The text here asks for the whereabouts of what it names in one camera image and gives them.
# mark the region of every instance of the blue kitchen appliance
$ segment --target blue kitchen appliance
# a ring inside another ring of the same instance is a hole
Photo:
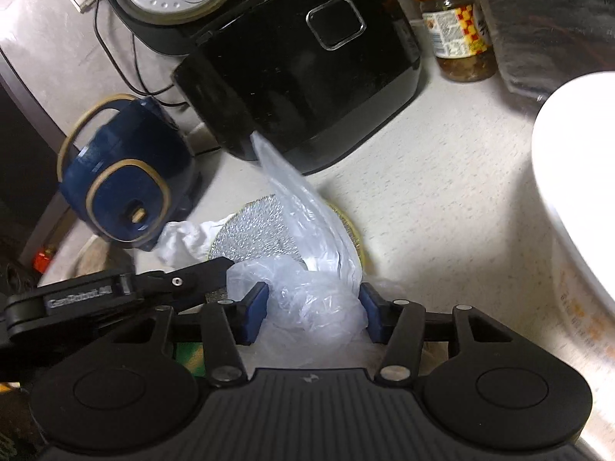
[[[118,113],[64,169],[65,155],[98,113]],[[150,250],[168,221],[184,220],[202,177],[184,137],[158,101],[115,95],[77,122],[58,154],[60,191],[101,237],[121,247]]]

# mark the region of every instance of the crumpled white tissue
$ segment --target crumpled white tissue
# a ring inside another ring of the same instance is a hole
[[[155,253],[160,261],[174,270],[207,260],[216,234],[235,213],[217,222],[169,222],[158,239]]]

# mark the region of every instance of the brown object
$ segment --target brown object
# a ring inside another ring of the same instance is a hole
[[[474,0],[419,1],[436,60],[448,79],[479,81],[496,73],[487,25]]]

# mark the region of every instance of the crumpled plastic bag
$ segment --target crumpled plastic bag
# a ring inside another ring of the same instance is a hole
[[[162,229],[155,253],[173,270],[190,267],[207,260],[211,242],[234,213],[217,222],[169,222]]]
[[[246,260],[227,271],[233,300],[241,300],[256,282],[269,286],[267,317],[256,343],[242,350],[244,363],[248,371],[252,366],[354,366],[348,357],[374,346],[362,334],[367,315],[358,298],[359,255],[342,221],[305,178],[262,136],[251,138],[307,270],[282,255]]]

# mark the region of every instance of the jar label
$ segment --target jar label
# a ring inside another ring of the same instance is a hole
[[[487,26],[484,21],[481,26],[475,24],[473,10],[470,4],[423,14],[436,57],[462,59],[487,51],[488,44],[482,37],[483,32],[487,33]]]

